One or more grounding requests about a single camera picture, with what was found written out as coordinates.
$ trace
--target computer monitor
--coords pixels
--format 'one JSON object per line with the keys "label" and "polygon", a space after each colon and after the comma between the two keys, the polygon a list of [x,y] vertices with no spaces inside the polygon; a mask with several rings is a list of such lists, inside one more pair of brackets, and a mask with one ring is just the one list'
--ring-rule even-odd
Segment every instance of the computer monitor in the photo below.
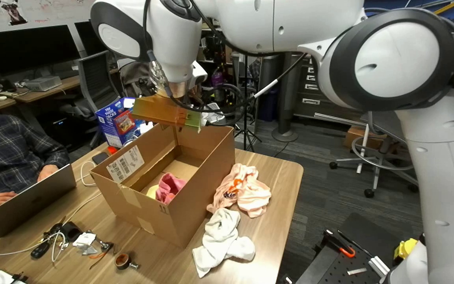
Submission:
{"label": "computer monitor", "polygon": [[0,32],[0,74],[80,58],[67,25]]}
{"label": "computer monitor", "polygon": [[97,37],[90,21],[74,23],[74,26],[78,31],[78,35],[80,36],[87,55],[90,56],[108,50]]}

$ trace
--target cardboard box on floor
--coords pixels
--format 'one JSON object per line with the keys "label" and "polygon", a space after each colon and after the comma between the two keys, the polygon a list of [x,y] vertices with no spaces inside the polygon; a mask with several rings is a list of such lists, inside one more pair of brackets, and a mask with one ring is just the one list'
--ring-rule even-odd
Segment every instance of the cardboard box on floor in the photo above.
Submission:
{"label": "cardboard box on floor", "polygon": [[[344,138],[343,145],[345,147],[348,147],[349,149],[352,148],[352,142],[355,140],[357,137],[364,137],[365,133],[365,128],[364,127],[358,127],[358,126],[352,126],[348,130],[348,133],[346,133],[346,138]],[[367,140],[367,147],[373,148],[373,149],[379,149],[381,147],[381,143],[383,142],[383,139],[386,138],[386,135],[376,135],[374,133],[369,133],[369,139]]]}
{"label": "cardboard box on floor", "polygon": [[[204,127],[198,134],[157,125],[90,173],[115,215],[184,248],[233,165],[231,127]],[[166,205],[146,193],[168,172],[187,183]]]}

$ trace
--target plaid shirt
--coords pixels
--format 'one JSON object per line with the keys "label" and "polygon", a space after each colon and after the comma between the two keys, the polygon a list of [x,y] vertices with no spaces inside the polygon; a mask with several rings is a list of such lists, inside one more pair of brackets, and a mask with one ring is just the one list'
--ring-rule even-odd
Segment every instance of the plaid shirt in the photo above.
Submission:
{"label": "plaid shirt", "polygon": [[0,192],[20,192],[36,183],[44,165],[68,163],[64,146],[16,117],[0,115]]}

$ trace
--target whiteboard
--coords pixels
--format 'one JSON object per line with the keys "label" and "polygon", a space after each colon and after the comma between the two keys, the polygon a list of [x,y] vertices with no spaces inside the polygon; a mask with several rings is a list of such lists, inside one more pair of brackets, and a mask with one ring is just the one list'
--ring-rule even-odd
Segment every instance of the whiteboard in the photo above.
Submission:
{"label": "whiteboard", "polygon": [[[0,0],[0,31],[68,24],[77,46],[83,48],[74,22],[87,21],[93,3],[94,0]],[[15,20],[15,11],[20,21]]]}

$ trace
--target light pink towel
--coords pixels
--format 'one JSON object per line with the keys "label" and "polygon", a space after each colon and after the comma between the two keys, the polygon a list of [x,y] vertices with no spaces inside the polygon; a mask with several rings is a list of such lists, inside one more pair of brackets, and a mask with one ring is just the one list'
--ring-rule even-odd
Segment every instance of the light pink towel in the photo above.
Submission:
{"label": "light pink towel", "polygon": [[155,199],[169,204],[186,183],[186,180],[177,178],[172,173],[164,174],[159,180],[159,188],[155,192]]}
{"label": "light pink towel", "polygon": [[237,201],[238,207],[246,211],[250,218],[264,214],[271,192],[257,178],[256,167],[235,164],[216,189],[213,203],[207,206],[207,210],[214,213],[218,208],[230,207]]}

